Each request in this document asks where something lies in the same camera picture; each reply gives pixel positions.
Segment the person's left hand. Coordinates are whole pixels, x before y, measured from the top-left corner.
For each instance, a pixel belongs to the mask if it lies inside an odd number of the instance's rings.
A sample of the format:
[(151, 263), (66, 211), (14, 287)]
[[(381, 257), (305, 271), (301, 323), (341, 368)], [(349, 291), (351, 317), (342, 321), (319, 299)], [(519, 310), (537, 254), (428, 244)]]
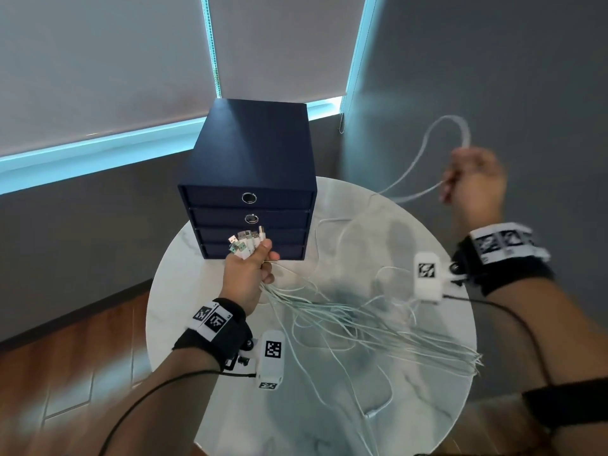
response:
[(271, 284), (275, 280), (272, 262), (256, 265), (255, 251), (246, 259), (231, 253), (225, 259), (219, 298), (232, 301), (240, 306), (246, 315), (251, 315), (260, 301), (261, 284)]

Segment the person's right hand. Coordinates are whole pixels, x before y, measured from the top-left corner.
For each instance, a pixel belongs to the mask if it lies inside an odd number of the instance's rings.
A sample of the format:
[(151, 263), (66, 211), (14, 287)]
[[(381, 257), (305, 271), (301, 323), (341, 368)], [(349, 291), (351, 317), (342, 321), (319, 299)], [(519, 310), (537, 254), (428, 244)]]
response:
[(487, 148), (470, 149), (470, 172), (461, 180), (451, 203), (455, 234), (465, 238), (471, 231), (504, 221), (506, 173), (495, 153)]

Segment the person's left forearm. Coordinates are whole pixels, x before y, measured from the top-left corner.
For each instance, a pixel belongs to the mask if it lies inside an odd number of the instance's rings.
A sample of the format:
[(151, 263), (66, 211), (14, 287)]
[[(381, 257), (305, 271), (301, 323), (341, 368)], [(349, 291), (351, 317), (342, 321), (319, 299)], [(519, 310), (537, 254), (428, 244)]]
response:
[(187, 456), (218, 377), (208, 353), (172, 351), (96, 425), (98, 456)]

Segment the person's right forearm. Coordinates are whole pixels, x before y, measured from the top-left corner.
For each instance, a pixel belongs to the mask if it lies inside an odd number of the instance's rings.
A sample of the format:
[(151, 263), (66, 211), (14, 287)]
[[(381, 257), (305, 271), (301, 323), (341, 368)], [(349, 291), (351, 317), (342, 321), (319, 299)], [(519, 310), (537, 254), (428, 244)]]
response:
[(527, 278), (485, 299), (516, 314), (535, 338), (508, 314), (506, 321), (497, 317), (494, 322), (523, 391), (608, 377), (608, 332), (586, 317), (558, 283)]

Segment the black left wrist band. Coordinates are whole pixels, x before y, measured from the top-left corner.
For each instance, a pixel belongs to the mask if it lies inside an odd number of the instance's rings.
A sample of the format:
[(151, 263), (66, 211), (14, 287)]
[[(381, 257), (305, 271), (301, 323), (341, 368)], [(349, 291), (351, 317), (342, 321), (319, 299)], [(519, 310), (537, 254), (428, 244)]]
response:
[(195, 348), (206, 352), (223, 371), (252, 339), (244, 309), (229, 299), (217, 298), (203, 304), (189, 318), (172, 350)]

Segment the black wrist band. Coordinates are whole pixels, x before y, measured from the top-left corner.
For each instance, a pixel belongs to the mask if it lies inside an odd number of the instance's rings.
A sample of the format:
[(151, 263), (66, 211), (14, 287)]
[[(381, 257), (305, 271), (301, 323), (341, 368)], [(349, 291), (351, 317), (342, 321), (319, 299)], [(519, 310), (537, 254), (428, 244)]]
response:
[(452, 262), (458, 275), (479, 288), (484, 296), (528, 278), (554, 281), (550, 253), (532, 228), (502, 222), (470, 231), (457, 245)]
[(206, 352), (223, 371), (252, 339), (244, 309), (229, 299), (217, 298), (203, 304), (189, 318), (172, 350), (195, 348)]

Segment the black right wrist band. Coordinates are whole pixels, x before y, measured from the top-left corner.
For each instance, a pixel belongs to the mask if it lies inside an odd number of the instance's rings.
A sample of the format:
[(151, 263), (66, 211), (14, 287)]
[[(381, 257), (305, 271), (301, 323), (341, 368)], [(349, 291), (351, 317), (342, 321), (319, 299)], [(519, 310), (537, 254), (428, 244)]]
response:
[(554, 281), (550, 253), (532, 228), (502, 222), (470, 231), (457, 245), (452, 262), (458, 275), (479, 288), (484, 296), (528, 278)]

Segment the navy drawer cabinet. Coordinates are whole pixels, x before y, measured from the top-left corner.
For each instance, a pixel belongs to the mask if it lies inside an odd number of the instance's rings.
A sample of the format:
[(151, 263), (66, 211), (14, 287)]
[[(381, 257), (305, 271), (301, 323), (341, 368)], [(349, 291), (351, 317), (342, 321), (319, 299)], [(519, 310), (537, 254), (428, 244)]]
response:
[[(180, 185), (316, 190), (317, 197), (307, 106), (216, 99), (186, 161)], [(200, 251), (203, 244), (217, 244), (198, 239), (195, 229), (200, 227), (192, 221), (188, 210), (203, 207), (191, 207), (181, 193), (180, 196)], [(308, 236), (316, 197), (308, 209)], [(258, 231), (259, 227), (265, 228), (261, 225), (234, 228)], [(307, 241), (308, 237), (303, 245), (305, 254)]]

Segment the narrow grey roller blind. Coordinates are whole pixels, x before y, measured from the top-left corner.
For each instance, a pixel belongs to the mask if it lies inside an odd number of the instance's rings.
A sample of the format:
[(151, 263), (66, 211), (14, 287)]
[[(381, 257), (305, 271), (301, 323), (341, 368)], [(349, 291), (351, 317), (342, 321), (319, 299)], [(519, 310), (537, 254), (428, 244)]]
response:
[(208, 0), (223, 98), (345, 95), (365, 0)]

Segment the wide grey roller blind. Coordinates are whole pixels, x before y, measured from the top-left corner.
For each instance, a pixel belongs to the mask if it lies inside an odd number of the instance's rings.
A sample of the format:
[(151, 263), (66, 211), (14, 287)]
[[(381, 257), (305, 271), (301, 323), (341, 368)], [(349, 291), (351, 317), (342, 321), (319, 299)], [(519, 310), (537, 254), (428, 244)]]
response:
[(201, 0), (0, 0), (0, 157), (206, 115)]

